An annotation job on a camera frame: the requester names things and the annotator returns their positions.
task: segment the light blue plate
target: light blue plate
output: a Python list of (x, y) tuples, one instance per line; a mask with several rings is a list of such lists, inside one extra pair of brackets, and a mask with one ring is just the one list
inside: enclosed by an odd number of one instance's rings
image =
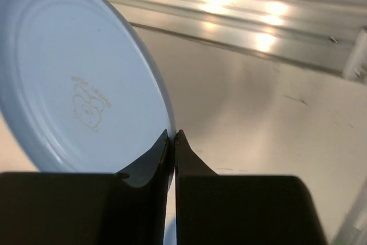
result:
[(152, 58), (105, 0), (0, 0), (0, 109), (45, 172), (116, 172), (175, 134)]

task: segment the blue plate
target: blue plate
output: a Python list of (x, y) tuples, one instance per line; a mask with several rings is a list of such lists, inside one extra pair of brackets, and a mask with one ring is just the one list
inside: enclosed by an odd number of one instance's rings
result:
[(105, 0), (0, 0), (0, 109), (46, 172), (116, 172), (175, 134), (152, 58)]

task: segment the cartoon drawing on plate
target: cartoon drawing on plate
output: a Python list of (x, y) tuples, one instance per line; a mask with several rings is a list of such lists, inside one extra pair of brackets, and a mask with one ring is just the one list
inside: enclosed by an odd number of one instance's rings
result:
[(94, 96), (91, 96), (79, 84), (74, 85), (75, 96), (74, 100), (74, 114), (85, 126), (98, 131), (98, 124), (102, 120), (102, 112), (104, 110), (104, 103)]

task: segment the white table surface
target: white table surface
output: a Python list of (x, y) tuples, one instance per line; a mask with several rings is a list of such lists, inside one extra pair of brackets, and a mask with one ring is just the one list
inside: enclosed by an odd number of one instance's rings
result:
[[(325, 73), (137, 29), (178, 129), (220, 174), (293, 174), (331, 239), (367, 176), (367, 87)], [(35, 170), (0, 119), (0, 171)], [(167, 222), (174, 217), (174, 185)]]

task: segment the metal rail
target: metal rail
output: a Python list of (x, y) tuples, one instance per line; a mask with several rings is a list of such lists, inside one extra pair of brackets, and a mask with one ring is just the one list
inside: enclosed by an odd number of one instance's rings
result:
[(340, 74), (367, 0), (108, 0), (133, 25)]

